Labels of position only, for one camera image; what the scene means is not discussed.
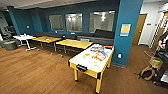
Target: door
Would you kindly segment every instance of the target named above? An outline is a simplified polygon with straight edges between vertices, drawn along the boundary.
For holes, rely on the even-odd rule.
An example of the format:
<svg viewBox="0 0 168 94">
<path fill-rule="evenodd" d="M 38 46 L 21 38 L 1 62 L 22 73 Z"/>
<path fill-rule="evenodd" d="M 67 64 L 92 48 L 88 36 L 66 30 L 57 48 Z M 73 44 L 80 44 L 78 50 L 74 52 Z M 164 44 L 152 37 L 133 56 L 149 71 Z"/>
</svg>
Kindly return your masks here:
<svg viewBox="0 0 168 94">
<path fill-rule="evenodd" d="M 168 12 L 164 13 L 163 18 L 164 18 L 165 16 L 167 16 L 166 19 L 168 19 Z M 152 48 L 151 48 L 153 51 L 155 51 L 155 50 L 157 49 L 158 39 L 159 39 L 159 37 L 163 34 L 164 29 L 165 29 L 165 28 L 163 28 L 163 27 L 160 27 L 160 25 L 161 25 L 161 23 L 159 24 L 158 31 L 156 31 L 157 33 L 156 33 L 155 36 L 154 36 L 155 38 L 154 38 L 154 42 L 153 42 L 153 45 L 152 45 Z"/>
<path fill-rule="evenodd" d="M 140 14 L 132 44 L 138 44 L 147 14 Z"/>
</svg>

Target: paper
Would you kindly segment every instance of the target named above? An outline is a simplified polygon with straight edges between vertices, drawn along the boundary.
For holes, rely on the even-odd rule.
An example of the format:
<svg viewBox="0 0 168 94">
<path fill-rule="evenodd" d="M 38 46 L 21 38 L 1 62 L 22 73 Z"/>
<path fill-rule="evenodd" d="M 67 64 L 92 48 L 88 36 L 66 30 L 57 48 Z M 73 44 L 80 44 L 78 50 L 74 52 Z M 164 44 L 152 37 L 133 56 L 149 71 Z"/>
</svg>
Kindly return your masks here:
<svg viewBox="0 0 168 94">
<path fill-rule="evenodd" d="M 131 24 L 122 24 L 120 36 L 128 36 Z"/>
</svg>

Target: glass panel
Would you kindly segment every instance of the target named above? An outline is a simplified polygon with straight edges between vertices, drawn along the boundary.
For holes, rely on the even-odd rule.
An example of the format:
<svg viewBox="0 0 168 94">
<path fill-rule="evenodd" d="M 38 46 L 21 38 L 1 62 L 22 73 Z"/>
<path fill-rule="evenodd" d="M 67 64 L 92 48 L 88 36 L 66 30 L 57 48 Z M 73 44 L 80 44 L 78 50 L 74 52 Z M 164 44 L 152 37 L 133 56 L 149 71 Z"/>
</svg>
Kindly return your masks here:
<svg viewBox="0 0 168 94">
<path fill-rule="evenodd" d="M 49 19 L 51 24 L 51 30 L 63 30 L 61 15 L 51 15 L 49 16 Z"/>
<path fill-rule="evenodd" d="M 90 13 L 90 32 L 96 29 L 112 31 L 115 11 Z"/>
<path fill-rule="evenodd" d="M 82 13 L 66 14 L 65 17 L 67 31 L 82 32 Z"/>
</svg>

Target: table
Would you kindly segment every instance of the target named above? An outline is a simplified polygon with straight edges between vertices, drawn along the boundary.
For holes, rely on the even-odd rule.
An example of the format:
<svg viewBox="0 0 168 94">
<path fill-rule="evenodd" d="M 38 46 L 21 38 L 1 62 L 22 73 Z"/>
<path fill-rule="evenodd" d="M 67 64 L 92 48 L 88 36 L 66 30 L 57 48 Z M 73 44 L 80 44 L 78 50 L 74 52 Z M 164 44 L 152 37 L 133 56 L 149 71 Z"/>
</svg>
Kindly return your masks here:
<svg viewBox="0 0 168 94">
<path fill-rule="evenodd" d="M 40 41 L 41 47 L 43 48 L 42 42 L 51 43 L 51 42 L 55 42 L 55 41 L 61 40 L 61 38 L 42 36 L 42 37 L 34 38 L 32 40 Z"/>
<path fill-rule="evenodd" d="M 66 39 L 63 41 L 56 42 L 56 44 L 64 45 L 64 51 L 66 53 L 66 48 L 65 48 L 66 46 L 86 49 L 87 47 L 89 47 L 92 44 L 92 42 Z"/>
<path fill-rule="evenodd" d="M 33 47 L 31 48 L 30 47 L 30 44 L 28 42 L 29 39 L 34 39 L 36 37 L 33 37 L 33 36 L 30 36 L 30 35 L 18 35 L 18 36 L 13 36 L 14 38 L 20 40 L 21 44 L 19 46 L 22 46 L 22 45 L 27 45 L 28 49 L 26 49 L 26 51 L 28 50 L 31 50 L 31 49 L 35 49 L 36 47 Z"/>
<path fill-rule="evenodd" d="M 84 50 L 80 54 L 70 59 L 69 66 L 74 69 L 75 81 L 78 81 L 78 70 L 96 78 L 97 79 L 96 93 L 99 93 L 103 72 L 106 69 L 106 67 L 107 68 L 110 67 L 114 47 L 112 49 L 104 49 L 103 54 L 105 53 L 106 57 L 104 58 L 104 60 L 100 61 L 96 58 L 93 58 L 98 52 L 91 51 L 91 48 L 96 46 L 98 45 L 92 45 L 88 49 Z"/>
</svg>

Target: stool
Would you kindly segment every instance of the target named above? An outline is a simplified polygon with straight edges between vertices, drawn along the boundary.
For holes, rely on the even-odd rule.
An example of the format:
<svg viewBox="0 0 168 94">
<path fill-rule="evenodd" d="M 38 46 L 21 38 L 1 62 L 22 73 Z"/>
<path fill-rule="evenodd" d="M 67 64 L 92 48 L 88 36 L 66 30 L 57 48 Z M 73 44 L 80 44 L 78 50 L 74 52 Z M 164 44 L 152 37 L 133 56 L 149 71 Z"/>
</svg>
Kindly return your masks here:
<svg viewBox="0 0 168 94">
<path fill-rule="evenodd" d="M 4 45 L 4 48 L 8 51 L 15 50 L 18 48 L 15 41 L 5 42 L 5 43 L 3 43 L 3 45 Z"/>
</svg>

